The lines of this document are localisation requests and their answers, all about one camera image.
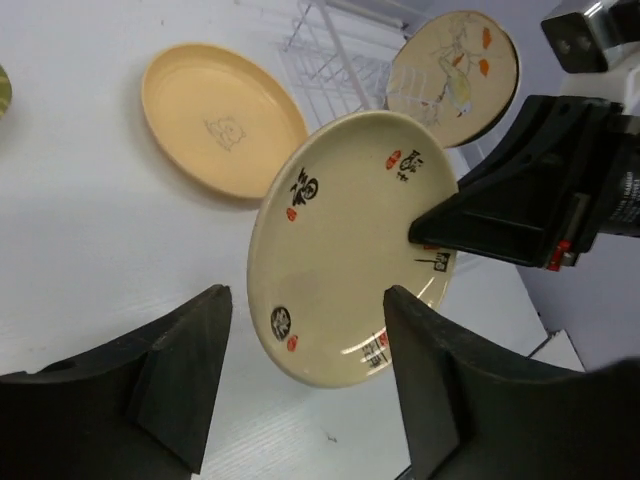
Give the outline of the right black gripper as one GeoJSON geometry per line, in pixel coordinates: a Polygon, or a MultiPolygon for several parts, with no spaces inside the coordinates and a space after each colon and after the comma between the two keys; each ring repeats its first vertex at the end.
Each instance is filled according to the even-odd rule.
{"type": "Polygon", "coordinates": [[[639,236],[639,118],[609,100],[530,95],[457,193],[411,223],[408,239],[557,270],[600,234],[639,236]]]}

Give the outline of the beige bird-pattern plate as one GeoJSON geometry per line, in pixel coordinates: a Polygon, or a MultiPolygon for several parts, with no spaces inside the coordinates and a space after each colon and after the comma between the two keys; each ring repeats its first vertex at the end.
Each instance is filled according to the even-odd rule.
{"type": "Polygon", "coordinates": [[[391,63],[386,105],[424,125],[444,148],[491,130],[515,97],[520,62],[489,16],[459,10],[427,21],[391,63]]]}

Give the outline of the peach round plate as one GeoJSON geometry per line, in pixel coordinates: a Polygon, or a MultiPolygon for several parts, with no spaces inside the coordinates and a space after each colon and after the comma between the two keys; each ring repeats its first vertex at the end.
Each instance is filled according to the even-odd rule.
{"type": "Polygon", "coordinates": [[[284,87],[244,56],[186,43],[158,53],[141,82],[151,134],[201,185],[260,201],[307,139],[305,119],[284,87]]]}

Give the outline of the small cream calligraphy plate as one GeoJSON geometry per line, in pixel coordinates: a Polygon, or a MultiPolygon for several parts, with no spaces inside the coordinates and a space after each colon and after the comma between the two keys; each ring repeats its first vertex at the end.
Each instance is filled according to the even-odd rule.
{"type": "Polygon", "coordinates": [[[316,388],[390,366],[385,291],[437,308],[456,266],[409,227],[456,192],[445,150],[406,115],[353,113],[311,135],[277,174],[249,246],[248,304],[268,357],[316,388]]]}

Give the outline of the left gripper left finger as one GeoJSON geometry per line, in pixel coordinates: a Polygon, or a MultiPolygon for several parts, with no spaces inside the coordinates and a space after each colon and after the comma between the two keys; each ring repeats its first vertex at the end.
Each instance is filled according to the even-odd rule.
{"type": "Polygon", "coordinates": [[[214,285],[159,319],[42,370],[1,379],[5,479],[198,474],[230,333],[214,285]]]}

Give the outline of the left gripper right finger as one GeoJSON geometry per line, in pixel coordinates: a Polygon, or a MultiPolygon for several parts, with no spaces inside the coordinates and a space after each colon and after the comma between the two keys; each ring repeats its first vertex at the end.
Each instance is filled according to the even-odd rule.
{"type": "Polygon", "coordinates": [[[587,373],[507,350],[401,286],[384,295],[417,479],[635,479],[639,362],[587,373]]]}

